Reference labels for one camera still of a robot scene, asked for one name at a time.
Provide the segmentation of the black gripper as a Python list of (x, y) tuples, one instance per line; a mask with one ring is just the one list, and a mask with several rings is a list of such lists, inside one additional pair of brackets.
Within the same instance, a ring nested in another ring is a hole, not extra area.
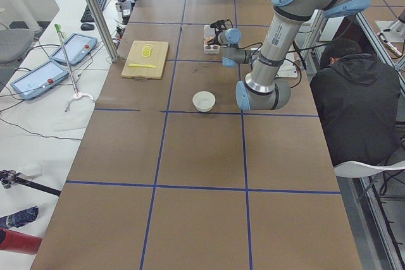
[(230, 19), (224, 19), (224, 20), (217, 20), (209, 25), (210, 28), (214, 30), (215, 33), (215, 43), (212, 45), (223, 45), (223, 39), (221, 37), (222, 33), (224, 33), (228, 28), (226, 26), (227, 22), (232, 24), (232, 21)]

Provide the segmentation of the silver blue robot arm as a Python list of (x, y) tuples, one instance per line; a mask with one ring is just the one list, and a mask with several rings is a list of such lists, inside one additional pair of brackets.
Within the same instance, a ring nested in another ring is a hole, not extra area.
[(233, 67), (246, 63), (251, 72), (237, 82), (235, 96), (241, 110), (274, 110), (290, 99), (290, 85), (277, 73), (302, 23), (315, 10), (324, 17), (348, 16), (365, 10), (371, 0), (271, 0), (274, 16), (262, 46), (257, 51), (239, 48), (241, 32), (236, 28), (216, 30), (209, 44), (224, 46), (222, 64)]

